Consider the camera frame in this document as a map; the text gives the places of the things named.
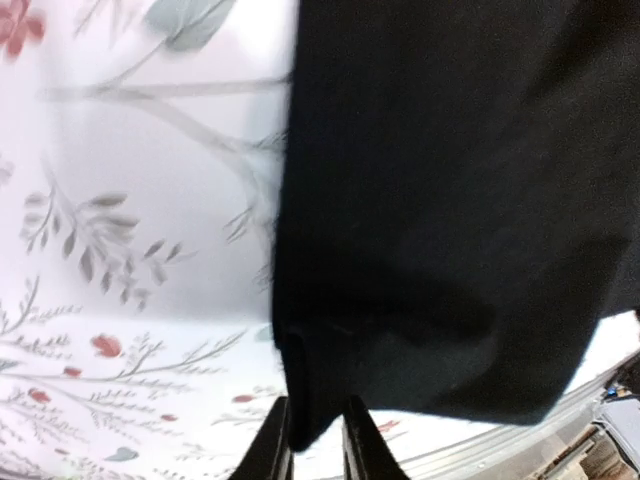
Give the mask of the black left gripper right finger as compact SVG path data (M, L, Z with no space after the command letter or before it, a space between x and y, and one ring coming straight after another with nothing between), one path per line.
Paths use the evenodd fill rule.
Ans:
M344 478L408 480L373 422L363 401L352 396L343 410Z

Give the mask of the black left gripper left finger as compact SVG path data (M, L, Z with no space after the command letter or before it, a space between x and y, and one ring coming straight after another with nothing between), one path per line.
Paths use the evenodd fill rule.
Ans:
M294 456L288 443L289 402L278 397L229 480L291 480Z

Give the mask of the black t-shirt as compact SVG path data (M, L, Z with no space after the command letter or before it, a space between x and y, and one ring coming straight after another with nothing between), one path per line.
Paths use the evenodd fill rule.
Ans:
M635 1L303 1L272 325L303 451L376 410L533 425L639 305Z

